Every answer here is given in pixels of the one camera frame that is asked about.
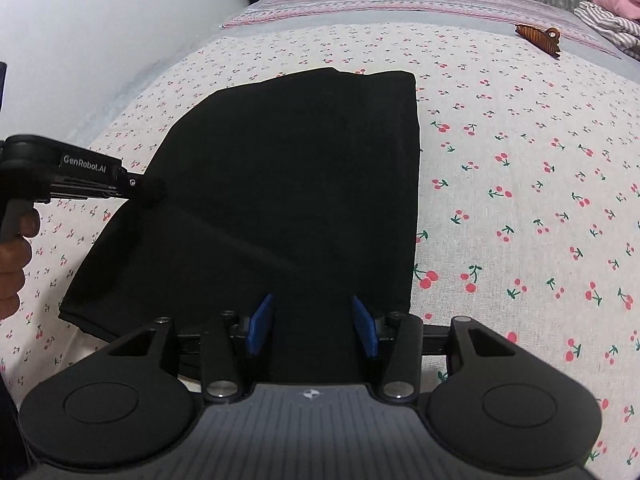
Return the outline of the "person left hand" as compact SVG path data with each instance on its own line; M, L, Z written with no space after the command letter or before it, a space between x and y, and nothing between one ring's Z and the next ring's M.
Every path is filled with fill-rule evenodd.
M25 266L32 260L29 239L40 229L38 211L30 210L21 218L17 237L1 244L0 252L0 318L5 320L18 310L18 293L25 285Z

